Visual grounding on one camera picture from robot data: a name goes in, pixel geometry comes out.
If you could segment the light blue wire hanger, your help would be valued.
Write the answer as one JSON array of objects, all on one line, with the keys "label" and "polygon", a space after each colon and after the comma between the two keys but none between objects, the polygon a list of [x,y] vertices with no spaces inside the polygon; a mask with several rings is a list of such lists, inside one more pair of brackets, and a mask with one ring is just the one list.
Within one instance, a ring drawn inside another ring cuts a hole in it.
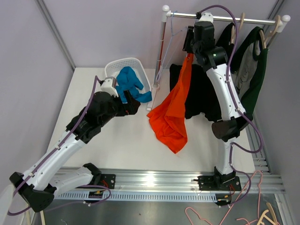
[{"label": "light blue wire hanger", "polygon": [[[169,52],[170,46],[172,45],[174,37],[179,34],[181,35],[181,34],[183,34],[183,32],[187,31],[187,26],[183,27],[181,30],[178,30],[176,32],[173,31],[173,19],[175,17],[179,17],[176,15],[177,13],[178,13],[177,11],[172,12],[171,10],[163,13],[163,19],[162,19],[162,23],[161,23],[161,33],[160,33],[160,46],[159,46],[159,51],[158,51],[158,56],[157,56],[157,64],[156,64],[155,77],[154,77],[154,83],[153,83],[154,86],[158,86],[159,81],[162,76],[162,73],[163,73],[163,70],[169,66],[173,55],[177,51],[179,44],[177,44],[176,48],[173,50],[170,57],[168,58],[168,61],[165,63],[166,57],[168,56],[168,52]],[[166,24],[167,24],[168,18],[170,18],[170,24],[171,24],[170,25],[170,38],[169,38],[167,47],[164,48]]]}]

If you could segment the beige wooden hanger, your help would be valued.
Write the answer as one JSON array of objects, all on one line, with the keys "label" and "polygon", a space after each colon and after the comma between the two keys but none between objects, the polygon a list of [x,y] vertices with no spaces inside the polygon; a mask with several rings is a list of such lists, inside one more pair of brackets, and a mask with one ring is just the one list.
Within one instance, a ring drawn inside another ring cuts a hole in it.
[{"label": "beige wooden hanger", "polygon": [[263,30],[259,31],[259,35],[260,35],[261,43],[262,43],[262,49],[267,48],[268,41],[270,41],[273,38],[273,36],[277,33],[277,30],[280,27],[281,23],[282,23],[281,16],[277,15],[275,17],[275,27],[273,30],[269,31],[266,35],[264,34]]},{"label": "beige wooden hanger", "polygon": [[235,26],[235,25],[232,26],[230,44],[235,43],[235,41],[236,41],[236,31],[240,32],[240,30],[243,26],[243,23],[244,23],[244,19],[245,19],[245,13],[243,12],[240,15],[240,25],[239,25],[239,27],[237,28],[237,26]]}]

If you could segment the orange t shirt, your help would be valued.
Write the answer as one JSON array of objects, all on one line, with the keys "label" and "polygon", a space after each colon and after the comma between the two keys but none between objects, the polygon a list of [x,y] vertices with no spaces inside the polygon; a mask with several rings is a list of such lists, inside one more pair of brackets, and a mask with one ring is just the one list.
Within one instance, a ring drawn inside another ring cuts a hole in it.
[{"label": "orange t shirt", "polygon": [[156,138],[174,154],[188,142],[185,127],[185,101],[188,96],[194,55],[188,53],[184,59],[175,87],[147,117]]}]

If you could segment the green white raglan shirt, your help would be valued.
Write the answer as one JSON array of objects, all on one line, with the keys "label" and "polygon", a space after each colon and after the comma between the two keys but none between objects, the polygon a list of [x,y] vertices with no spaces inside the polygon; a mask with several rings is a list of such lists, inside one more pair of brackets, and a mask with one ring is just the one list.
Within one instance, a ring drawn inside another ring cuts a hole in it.
[{"label": "green white raglan shirt", "polygon": [[267,67],[268,48],[263,46],[262,34],[262,28],[253,28],[231,62],[234,86],[248,115],[254,112]]}]

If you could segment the metal clothes rack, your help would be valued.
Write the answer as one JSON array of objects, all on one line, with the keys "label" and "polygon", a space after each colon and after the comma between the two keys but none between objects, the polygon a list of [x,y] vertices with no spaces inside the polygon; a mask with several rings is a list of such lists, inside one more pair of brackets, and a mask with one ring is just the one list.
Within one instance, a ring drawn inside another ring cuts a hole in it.
[{"label": "metal clothes rack", "polygon": [[[210,8],[216,8],[217,5],[213,5],[213,6],[210,6],[208,8],[205,8],[203,9],[202,11],[200,12],[197,12],[195,14],[188,14],[188,13],[177,13],[176,15],[179,16],[179,18],[187,18],[187,19],[197,19],[199,16],[200,16],[200,13],[203,13],[203,12],[208,12],[208,10]],[[170,10],[169,6],[168,5],[164,5],[162,7],[162,11],[163,13],[164,12],[168,12]],[[264,26],[271,26],[271,25],[274,25],[275,26],[275,17],[273,20],[258,20],[258,19],[247,19],[245,18],[244,19],[244,23],[249,23],[249,24],[260,24],[260,25],[264,25]],[[226,17],[226,16],[216,16],[216,15],[213,15],[213,18],[214,18],[214,21],[222,21],[222,22],[238,22],[240,23],[240,17],[237,18],[237,17],[232,17],[232,16],[229,16],[229,17]],[[291,17],[289,15],[284,15],[284,16],[281,16],[281,25],[280,27],[278,28],[277,30],[277,33],[273,36],[273,38],[268,41],[267,43],[267,46],[269,47],[271,45],[271,43],[274,41],[276,35],[278,33],[281,33],[285,26],[287,25],[287,23],[291,20]],[[151,87],[151,94],[152,94],[152,101],[150,101],[148,104],[147,104],[147,107],[146,107],[146,110],[147,111],[151,111],[153,109],[153,105],[154,105],[154,100],[155,100],[155,97],[156,97],[156,94],[157,94],[157,91],[159,90],[159,85],[158,86],[154,86],[152,84],[152,87]]]}]

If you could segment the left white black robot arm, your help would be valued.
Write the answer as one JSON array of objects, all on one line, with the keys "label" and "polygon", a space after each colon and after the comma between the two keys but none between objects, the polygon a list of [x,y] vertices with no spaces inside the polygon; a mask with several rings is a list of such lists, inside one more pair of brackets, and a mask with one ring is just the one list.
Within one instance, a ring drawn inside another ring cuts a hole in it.
[{"label": "left white black robot arm", "polygon": [[140,102],[135,100],[128,90],[124,91],[126,101],[105,91],[91,95],[88,104],[66,126],[66,130],[54,148],[47,152],[29,170],[14,172],[9,180],[29,208],[34,212],[46,209],[60,194],[74,188],[103,188],[108,185],[103,180],[102,172],[92,163],[84,164],[75,172],[56,176],[56,172],[79,149],[114,117],[135,115]]}]

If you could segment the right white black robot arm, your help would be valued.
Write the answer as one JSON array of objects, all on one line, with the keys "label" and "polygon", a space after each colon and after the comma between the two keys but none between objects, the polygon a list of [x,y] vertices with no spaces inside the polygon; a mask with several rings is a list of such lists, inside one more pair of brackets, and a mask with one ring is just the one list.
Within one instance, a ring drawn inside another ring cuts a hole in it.
[{"label": "right white black robot arm", "polygon": [[217,165],[212,176],[199,176],[200,190],[240,190],[240,180],[233,170],[233,144],[240,135],[239,124],[246,119],[246,110],[239,101],[230,75],[226,51],[215,46],[214,26],[211,21],[199,20],[189,26],[183,50],[193,53],[202,66],[216,93],[222,119],[212,124],[218,139]]}]

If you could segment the blue t shirt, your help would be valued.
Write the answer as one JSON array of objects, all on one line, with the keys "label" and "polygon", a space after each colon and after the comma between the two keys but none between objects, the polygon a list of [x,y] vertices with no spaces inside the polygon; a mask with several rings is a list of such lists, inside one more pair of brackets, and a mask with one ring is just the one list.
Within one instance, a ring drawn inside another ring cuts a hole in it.
[{"label": "blue t shirt", "polygon": [[118,95],[120,96],[123,103],[126,102],[123,91],[130,91],[133,98],[140,103],[147,103],[152,100],[151,92],[148,91],[144,94],[139,91],[144,88],[144,85],[137,78],[136,73],[131,67],[124,67],[117,76],[118,85],[115,87]]}]

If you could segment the beige hanger on floor right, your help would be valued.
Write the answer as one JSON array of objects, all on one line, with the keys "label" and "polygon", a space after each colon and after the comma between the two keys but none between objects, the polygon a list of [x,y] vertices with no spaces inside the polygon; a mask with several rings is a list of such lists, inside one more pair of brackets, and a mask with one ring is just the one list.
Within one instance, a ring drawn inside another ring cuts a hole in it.
[{"label": "beige hanger on floor right", "polygon": [[257,225],[264,225],[265,221],[270,222],[272,225],[278,225],[278,220],[272,205],[269,202],[267,202],[266,205],[268,209],[262,213],[258,219]]}]

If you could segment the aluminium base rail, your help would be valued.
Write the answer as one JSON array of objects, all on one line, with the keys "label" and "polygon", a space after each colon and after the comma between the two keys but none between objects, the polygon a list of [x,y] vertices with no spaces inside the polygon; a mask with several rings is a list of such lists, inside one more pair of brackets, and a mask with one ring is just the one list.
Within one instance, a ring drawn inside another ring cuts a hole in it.
[{"label": "aluminium base rail", "polygon": [[[211,172],[177,172],[177,171],[143,171],[122,169],[101,169],[102,173],[115,174],[114,190],[133,192],[177,192],[191,193],[199,190],[194,181],[200,175],[212,175]],[[280,175],[260,173],[252,178],[250,193],[258,192],[257,184],[261,181],[261,191],[264,194],[285,193],[285,187]]]}]

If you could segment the black t shirt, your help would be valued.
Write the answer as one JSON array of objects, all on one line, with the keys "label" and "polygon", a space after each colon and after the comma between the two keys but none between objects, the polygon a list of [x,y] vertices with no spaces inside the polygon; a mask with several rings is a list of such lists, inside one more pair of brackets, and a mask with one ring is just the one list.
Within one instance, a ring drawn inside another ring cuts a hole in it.
[{"label": "black t shirt", "polygon": [[[221,33],[216,46],[225,49],[228,58],[230,57],[234,44],[231,43],[232,28],[234,23],[227,25]],[[172,64],[169,68],[170,91],[176,86],[182,65]],[[185,118],[204,113],[208,121],[216,122],[221,120],[221,109],[217,95],[210,79],[200,65],[192,65],[192,74],[188,95],[185,101]]]}]

